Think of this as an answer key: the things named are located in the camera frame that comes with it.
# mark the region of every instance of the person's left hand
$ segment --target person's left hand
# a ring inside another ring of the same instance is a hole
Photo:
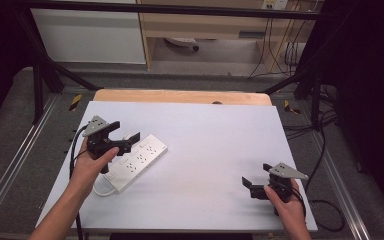
[[[67,188],[80,194],[80,197],[85,199],[92,191],[93,183],[99,175],[101,169],[108,164],[119,151],[118,147],[108,150],[100,158],[95,159],[95,156],[90,154],[86,149],[87,138],[83,140],[80,148],[80,155],[77,157],[73,175]]]

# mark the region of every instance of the white wall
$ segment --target white wall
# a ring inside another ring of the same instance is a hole
[[[55,61],[145,64],[137,13],[46,9],[32,12],[46,50]]]

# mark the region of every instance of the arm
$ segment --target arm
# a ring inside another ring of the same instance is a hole
[[[86,150],[86,138],[80,152]],[[29,239],[65,239],[83,201],[90,194],[99,171],[118,153],[117,147],[108,150],[102,157],[93,160],[89,152],[82,153],[76,161],[73,175],[67,188],[48,212]]]
[[[299,190],[295,180],[292,181],[292,187]],[[304,212],[300,201],[292,196],[290,201],[284,203],[276,192],[269,186],[264,186],[267,197],[279,213],[283,228],[292,240],[311,239],[310,233],[305,224]]]

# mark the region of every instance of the white panel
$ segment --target white panel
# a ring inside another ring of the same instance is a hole
[[[122,193],[86,199],[87,229],[107,231],[281,230],[271,203],[250,198],[242,176],[267,184],[263,163],[295,168],[276,107],[215,104],[90,102],[80,126],[99,115],[120,121],[113,140],[127,133],[154,134],[169,148]],[[79,151],[79,139],[76,152]],[[68,182],[68,153],[39,221]],[[317,230],[305,193],[307,226]]]
[[[32,12],[46,50],[55,61],[145,63],[137,13],[47,9]]]

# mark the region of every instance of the yellow and black tape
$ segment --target yellow and black tape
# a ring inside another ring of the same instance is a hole
[[[285,111],[286,112],[293,112],[295,114],[301,114],[301,111],[299,109],[294,109],[289,106],[289,101],[285,100]]]
[[[70,112],[73,112],[76,110],[77,108],[77,105],[79,104],[80,102],[80,99],[82,98],[82,95],[81,94],[77,94],[74,98],[73,98],[73,101],[71,102],[71,105],[70,105],[70,108],[68,109],[68,111]]]

